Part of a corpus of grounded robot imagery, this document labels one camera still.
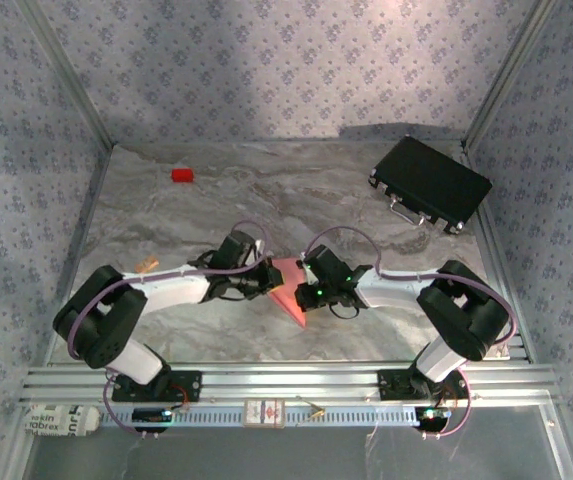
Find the red block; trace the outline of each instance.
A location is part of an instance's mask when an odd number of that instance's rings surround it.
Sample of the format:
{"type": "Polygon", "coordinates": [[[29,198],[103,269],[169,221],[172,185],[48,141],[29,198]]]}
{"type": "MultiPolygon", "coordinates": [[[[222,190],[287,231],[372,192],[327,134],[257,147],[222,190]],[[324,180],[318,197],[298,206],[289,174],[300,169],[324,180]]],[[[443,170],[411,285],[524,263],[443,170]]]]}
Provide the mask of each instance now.
{"type": "Polygon", "coordinates": [[[175,183],[191,183],[195,176],[193,175],[193,170],[190,168],[173,168],[170,178],[172,178],[175,183]]]}

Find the small orange object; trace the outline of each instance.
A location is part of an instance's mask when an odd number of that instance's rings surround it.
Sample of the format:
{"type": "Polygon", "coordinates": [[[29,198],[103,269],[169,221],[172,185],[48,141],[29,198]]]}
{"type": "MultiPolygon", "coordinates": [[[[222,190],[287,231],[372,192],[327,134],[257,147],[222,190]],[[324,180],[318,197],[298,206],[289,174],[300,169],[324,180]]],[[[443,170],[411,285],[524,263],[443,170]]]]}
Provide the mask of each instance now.
{"type": "Polygon", "coordinates": [[[135,265],[135,273],[148,273],[159,266],[159,260],[154,255],[150,255],[143,262],[135,265]]]}
{"type": "Polygon", "coordinates": [[[175,183],[191,183],[195,179],[195,175],[191,168],[173,168],[170,178],[175,183]]]}

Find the glass panel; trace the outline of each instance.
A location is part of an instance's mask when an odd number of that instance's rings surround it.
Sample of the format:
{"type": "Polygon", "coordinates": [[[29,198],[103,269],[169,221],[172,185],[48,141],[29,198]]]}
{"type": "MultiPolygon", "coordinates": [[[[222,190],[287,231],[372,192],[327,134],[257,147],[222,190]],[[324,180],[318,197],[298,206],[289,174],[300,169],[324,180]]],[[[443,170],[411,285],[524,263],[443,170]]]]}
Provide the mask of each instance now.
{"type": "Polygon", "coordinates": [[[184,428],[138,439],[117,428],[41,437],[25,480],[557,479],[539,409],[475,409],[458,434],[411,428],[184,428]]]}

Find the red triangular object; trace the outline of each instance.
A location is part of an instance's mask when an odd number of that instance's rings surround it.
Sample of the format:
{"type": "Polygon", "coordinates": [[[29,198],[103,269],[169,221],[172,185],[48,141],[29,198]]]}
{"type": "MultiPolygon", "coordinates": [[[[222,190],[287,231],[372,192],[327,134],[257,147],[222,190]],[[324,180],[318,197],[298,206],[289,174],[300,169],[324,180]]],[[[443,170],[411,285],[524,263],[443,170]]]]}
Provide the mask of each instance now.
{"type": "Polygon", "coordinates": [[[297,305],[295,290],[306,281],[304,271],[297,266],[297,258],[273,258],[273,265],[282,272],[284,284],[268,294],[297,324],[306,328],[306,313],[297,305]]]}

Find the label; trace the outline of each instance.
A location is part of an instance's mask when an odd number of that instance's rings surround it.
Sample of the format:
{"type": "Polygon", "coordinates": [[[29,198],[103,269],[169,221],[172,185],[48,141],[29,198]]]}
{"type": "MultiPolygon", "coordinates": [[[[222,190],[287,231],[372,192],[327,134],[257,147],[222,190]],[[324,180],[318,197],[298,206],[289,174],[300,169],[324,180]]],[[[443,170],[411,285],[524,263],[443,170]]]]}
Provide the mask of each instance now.
{"type": "Polygon", "coordinates": [[[78,437],[98,426],[99,411],[80,405],[33,405],[24,417],[24,428],[35,435],[78,437]]]}
{"type": "Polygon", "coordinates": [[[284,428],[286,425],[285,401],[278,399],[246,400],[244,426],[284,428]]]}

